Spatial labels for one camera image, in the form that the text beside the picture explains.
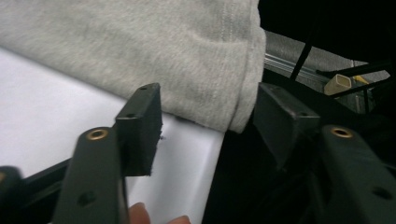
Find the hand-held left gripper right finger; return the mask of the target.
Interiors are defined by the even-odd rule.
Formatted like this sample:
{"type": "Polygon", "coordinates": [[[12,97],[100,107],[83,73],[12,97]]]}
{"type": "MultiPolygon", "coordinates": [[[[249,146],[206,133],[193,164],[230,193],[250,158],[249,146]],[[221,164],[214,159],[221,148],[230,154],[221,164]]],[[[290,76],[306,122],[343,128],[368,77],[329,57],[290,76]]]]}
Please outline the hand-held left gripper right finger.
{"type": "Polygon", "coordinates": [[[287,178],[271,206],[283,224],[396,224],[396,172],[356,132],[322,125],[286,90],[261,83],[254,125],[287,178]]]}

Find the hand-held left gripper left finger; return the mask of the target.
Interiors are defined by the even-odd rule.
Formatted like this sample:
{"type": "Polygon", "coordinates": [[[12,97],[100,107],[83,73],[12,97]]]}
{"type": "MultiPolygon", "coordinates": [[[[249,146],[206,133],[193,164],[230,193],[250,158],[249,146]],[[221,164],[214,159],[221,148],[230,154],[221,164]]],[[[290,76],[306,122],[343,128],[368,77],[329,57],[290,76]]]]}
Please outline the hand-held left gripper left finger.
{"type": "Polygon", "coordinates": [[[111,127],[82,133],[52,224],[129,224],[127,176],[151,174],[162,132],[161,87],[138,88],[111,127]]]}

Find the grey shorts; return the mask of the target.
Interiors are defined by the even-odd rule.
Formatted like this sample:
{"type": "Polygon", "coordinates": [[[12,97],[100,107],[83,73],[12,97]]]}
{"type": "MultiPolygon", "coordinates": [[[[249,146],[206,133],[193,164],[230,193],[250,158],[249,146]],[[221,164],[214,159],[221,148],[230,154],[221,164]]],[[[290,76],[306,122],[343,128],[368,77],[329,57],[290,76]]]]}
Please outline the grey shorts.
{"type": "Polygon", "coordinates": [[[242,132],[261,80],[259,0],[0,0],[0,47],[163,111],[242,132]]]}

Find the beige square tube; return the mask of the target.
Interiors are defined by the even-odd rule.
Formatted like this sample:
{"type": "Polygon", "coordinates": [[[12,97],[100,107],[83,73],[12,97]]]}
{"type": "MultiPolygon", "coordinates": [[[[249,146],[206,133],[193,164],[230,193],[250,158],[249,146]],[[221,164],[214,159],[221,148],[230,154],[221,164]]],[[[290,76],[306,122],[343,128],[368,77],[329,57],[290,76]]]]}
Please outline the beige square tube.
{"type": "Polygon", "coordinates": [[[349,77],[336,74],[325,86],[324,93],[326,95],[333,95],[343,91],[348,91],[352,87],[349,77]]]}

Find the white board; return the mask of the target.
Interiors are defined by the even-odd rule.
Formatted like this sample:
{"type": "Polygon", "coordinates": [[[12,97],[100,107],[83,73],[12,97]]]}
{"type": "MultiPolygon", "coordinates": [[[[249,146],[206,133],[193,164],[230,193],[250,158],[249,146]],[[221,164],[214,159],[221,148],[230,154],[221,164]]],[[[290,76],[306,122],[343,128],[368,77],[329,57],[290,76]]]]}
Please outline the white board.
{"type": "MultiPolygon", "coordinates": [[[[78,137],[111,126],[124,99],[0,47],[0,165],[30,176],[68,159],[78,137]]],[[[145,204],[152,224],[186,215],[201,224],[223,133],[173,115],[152,174],[130,177],[130,203],[145,204]]]]}

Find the metal floor rail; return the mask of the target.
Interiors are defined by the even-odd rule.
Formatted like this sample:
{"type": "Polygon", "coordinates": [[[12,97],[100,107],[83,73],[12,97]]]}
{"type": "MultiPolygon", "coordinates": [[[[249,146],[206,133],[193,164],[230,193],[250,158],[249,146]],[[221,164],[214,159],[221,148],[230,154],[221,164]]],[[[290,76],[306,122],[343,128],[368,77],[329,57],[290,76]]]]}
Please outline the metal floor rail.
{"type": "MultiPolygon", "coordinates": [[[[264,57],[264,62],[268,64],[269,66],[272,66],[274,68],[280,69],[285,72],[292,73],[295,63],[281,59],[279,57],[276,57],[272,54],[266,53],[264,57]]],[[[324,76],[320,76],[319,74],[316,73],[314,69],[310,69],[307,67],[302,67],[300,69],[299,75],[301,77],[309,78],[315,81],[320,81],[320,82],[328,82],[329,79],[324,76]]]]}

